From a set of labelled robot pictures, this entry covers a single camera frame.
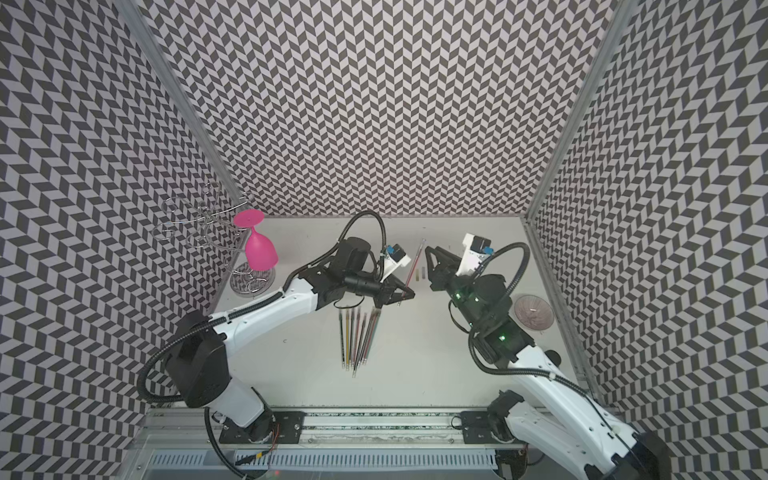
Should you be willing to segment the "aluminium corner post left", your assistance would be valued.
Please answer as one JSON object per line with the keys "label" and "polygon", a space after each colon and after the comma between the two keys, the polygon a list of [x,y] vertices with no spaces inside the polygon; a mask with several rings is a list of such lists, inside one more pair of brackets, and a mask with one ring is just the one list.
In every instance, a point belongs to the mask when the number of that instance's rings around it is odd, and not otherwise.
{"label": "aluminium corner post left", "polygon": [[160,84],[168,93],[171,102],[185,121],[192,137],[197,142],[215,173],[216,178],[233,200],[242,200],[243,196],[239,187],[228,171],[225,162],[222,160],[219,151],[205,129],[203,122],[198,117],[161,48],[156,43],[154,35],[139,11],[137,2],[116,0],[114,1],[114,6],[130,29],[144,56],[151,64]]}

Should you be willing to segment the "aluminium corner post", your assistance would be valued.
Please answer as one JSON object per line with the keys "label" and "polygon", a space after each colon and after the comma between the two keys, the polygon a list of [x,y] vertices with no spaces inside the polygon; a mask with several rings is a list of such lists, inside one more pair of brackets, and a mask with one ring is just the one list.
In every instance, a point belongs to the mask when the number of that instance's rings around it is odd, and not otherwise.
{"label": "aluminium corner post", "polygon": [[225,162],[222,160],[219,151],[205,129],[203,122],[198,117],[161,48],[156,43],[154,35],[139,11],[137,2],[116,0],[114,1],[114,6],[130,29],[144,56],[151,64],[160,84],[168,93],[171,102],[185,121],[192,137],[197,142],[215,173],[216,178],[233,200],[242,200],[243,196],[239,187],[228,171]]}
{"label": "aluminium corner post", "polygon": [[622,0],[617,2],[613,18],[608,25],[605,36],[601,41],[590,69],[585,76],[584,83],[574,102],[571,112],[568,115],[567,121],[556,144],[556,148],[547,163],[541,181],[539,182],[526,211],[525,220],[527,223],[533,222],[543,205],[557,177],[558,171],[568,154],[578,129],[589,110],[589,106],[596,95],[597,89],[611,62],[614,52],[621,43],[624,30],[629,25],[638,5],[638,0]]}

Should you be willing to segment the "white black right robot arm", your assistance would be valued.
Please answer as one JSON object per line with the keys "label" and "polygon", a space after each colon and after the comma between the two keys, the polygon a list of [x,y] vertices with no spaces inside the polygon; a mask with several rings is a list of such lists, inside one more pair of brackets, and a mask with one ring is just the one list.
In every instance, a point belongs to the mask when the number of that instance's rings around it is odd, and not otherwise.
{"label": "white black right robot arm", "polygon": [[487,408],[498,440],[526,443],[578,479],[670,478],[667,444],[599,405],[510,316],[512,294],[531,260],[526,243],[494,250],[488,239],[471,238],[463,256],[428,247],[425,259],[431,289],[446,292],[467,324],[475,366],[522,387],[500,392]]}

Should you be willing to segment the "aluminium corner post right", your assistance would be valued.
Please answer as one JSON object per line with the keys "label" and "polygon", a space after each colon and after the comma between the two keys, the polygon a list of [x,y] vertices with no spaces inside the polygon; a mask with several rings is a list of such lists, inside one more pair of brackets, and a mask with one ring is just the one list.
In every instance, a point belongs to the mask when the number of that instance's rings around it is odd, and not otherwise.
{"label": "aluminium corner post right", "polygon": [[585,76],[584,83],[574,102],[571,112],[568,115],[567,121],[556,144],[556,148],[547,163],[541,181],[539,182],[526,211],[525,220],[527,223],[533,222],[543,205],[557,177],[558,171],[568,154],[578,129],[589,110],[589,106],[596,95],[597,89],[611,62],[614,52],[621,43],[624,30],[629,25],[638,5],[638,0],[622,0],[617,2],[613,18],[608,25],[605,36],[601,41],[590,69]]}

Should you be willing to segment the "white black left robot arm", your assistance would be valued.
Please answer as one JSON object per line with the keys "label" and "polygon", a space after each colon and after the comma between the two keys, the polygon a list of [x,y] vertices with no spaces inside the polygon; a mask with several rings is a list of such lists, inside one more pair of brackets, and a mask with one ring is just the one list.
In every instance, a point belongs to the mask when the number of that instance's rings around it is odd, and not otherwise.
{"label": "white black left robot arm", "polygon": [[[338,235],[324,219],[269,221],[262,232],[264,219],[256,210],[237,215],[237,223],[253,229],[244,254],[252,270],[277,269],[284,283],[239,307],[186,314],[171,339],[140,369],[136,388],[142,400],[205,407],[237,427],[254,429],[269,421],[269,409],[231,371],[231,358],[287,322],[325,308],[350,316],[366,300],[380,309],[414,298],[395,274],[410,258],[389,242],[380,214],[363,210]],[[347,295],[358,303],[344,304]]]}

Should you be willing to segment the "dark blue pencil purple cap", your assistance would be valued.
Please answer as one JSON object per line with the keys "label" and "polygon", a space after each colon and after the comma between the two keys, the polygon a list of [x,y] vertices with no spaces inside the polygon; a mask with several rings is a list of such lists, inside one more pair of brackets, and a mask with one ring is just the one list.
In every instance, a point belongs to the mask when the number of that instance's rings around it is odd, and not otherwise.
{"label": "dark blue pencil purple cap", "polygon": [[367,323],[368,323],[368,315],[367,313],[365,313],[363,314],[362,321],[360,324],[360,330],[359,330],[359,336],[358,336],[358,342],[357,342],[357,351],[356,351],[357,355],[356,355],[355,368],[357,368],[362,361]]}

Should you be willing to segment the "teal pencil clear cap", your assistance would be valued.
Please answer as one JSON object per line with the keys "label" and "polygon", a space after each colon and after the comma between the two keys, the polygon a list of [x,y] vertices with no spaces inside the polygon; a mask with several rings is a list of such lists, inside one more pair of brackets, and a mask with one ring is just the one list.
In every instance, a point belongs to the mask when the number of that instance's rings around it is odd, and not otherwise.
{"label": "teal pencil clear cap", "polygon": [[366,349],[366,353],[365,353],[362,365],[365,365],[368,362],[368,358],[370,356],[371,345],[373,343],[373,339],[374,339],[374,336],[375,336],[376,328],[377,328],[377,325],[378,325],[378,320],[379,320],[380,315],[381,315],[381,310],[379,308],[374,308],[374,310],[375,310],[374,320],[372,322],[372,326],[371,326],[371,329],[370,329],[370,336],[369,336],[369,340],[368,340],[368,344],[367,344],[367,349]]}

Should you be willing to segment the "clear pink glass dish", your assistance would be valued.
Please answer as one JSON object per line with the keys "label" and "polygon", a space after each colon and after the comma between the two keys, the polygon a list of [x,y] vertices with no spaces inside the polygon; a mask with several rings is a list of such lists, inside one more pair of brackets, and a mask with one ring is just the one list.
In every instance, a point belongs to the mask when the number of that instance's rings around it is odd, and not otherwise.
{"label": "clear pink glass dish", "polygon": [[523,295],[514,303],[517,320],[533,331],[544,331],[555,323],[555,315],[550,304],[535,295]]}

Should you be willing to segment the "black pencil purple cap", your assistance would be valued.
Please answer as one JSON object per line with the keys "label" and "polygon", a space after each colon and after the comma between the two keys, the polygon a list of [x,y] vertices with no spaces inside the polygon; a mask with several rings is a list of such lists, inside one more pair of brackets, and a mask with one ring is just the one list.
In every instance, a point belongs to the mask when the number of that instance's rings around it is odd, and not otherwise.
{"label": "black pencil purple cap", "polygon": [[355,335],[356,335],[356,320],[357,309],[353,308],[349,310],[349,322],[348,322],[348,370],[351,370],[354,363],[355,352]]}

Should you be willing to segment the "pink plastic wine glass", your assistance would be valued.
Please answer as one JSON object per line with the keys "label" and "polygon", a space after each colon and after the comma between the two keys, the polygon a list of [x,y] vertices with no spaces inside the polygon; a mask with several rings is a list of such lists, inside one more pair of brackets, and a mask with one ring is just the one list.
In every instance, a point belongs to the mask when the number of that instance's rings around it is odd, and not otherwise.
{"label": "pink plastic wine glass", "polygon": [[250,235],[245,243],[245,255],[249,267],[254,271],[273,269],[279,261],[278,253],[272,241],[256,229],[265,219],[265,214],[257,209],[247,209],[234,217],[234,225],[248,229]]}

